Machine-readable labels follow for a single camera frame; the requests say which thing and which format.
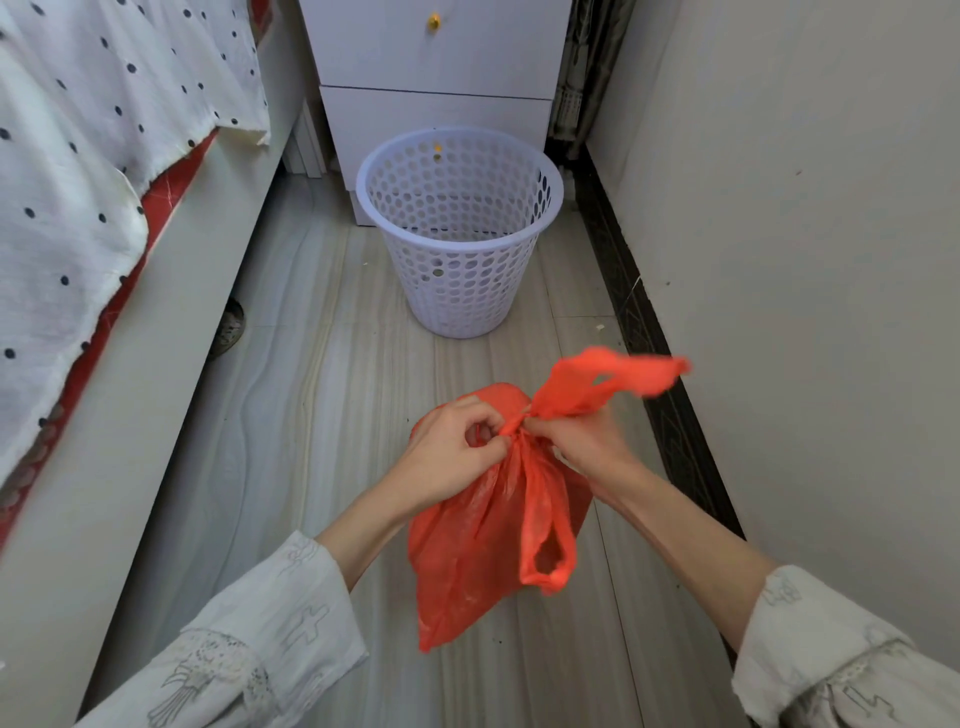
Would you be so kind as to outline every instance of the white bedsheet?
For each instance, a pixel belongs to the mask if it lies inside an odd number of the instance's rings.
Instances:
[[[139,197],[217,124],[266,143],[267,111],[245,0],[0,0],[0,507],[143,254]]]
[[[246,0],[0,0],[56,102],[137,194],[215,126],[269,139]]]

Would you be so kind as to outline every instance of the cabinet drawer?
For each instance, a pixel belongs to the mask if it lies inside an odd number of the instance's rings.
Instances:
[[[569,0],[300,0],[322,85],[552,99]],[[436,13],[441,27],[427,30]]]
[[[398,134],[418,129],[474,126],[496,129],[543,148],[551,101],[455,96],[441,93],[321,87],[326,119],[347,190],[356,189],[364,158]]]

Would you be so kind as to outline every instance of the white sleeve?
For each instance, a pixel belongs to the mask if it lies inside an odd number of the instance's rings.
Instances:
[[[336,562],[295,533],[78,725],[289,728],[366,656]]]
[[[762,728],[960,725],[960,675],[797,567],[767,577],[733,691]]]

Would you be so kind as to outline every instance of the dark floor trim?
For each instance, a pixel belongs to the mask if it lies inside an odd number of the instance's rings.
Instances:
[[[633,254],[627,247],[610,199],[586,149],[574,165],[573,173],[577,206],[587,225],[627,351],[670,354]],[[683,383],[678,383],[661,397],[646,400],[645,404],[670,480],[707,513],[743,538],[740,521],[733,511]]]

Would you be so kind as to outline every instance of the white plastic wastebasket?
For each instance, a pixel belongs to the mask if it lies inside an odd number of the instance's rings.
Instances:
[[[468,339],[506,318],[564,184],[529,144],[450,127],[373,150],[356,195],[383,233],[414,315],[434,333]]]

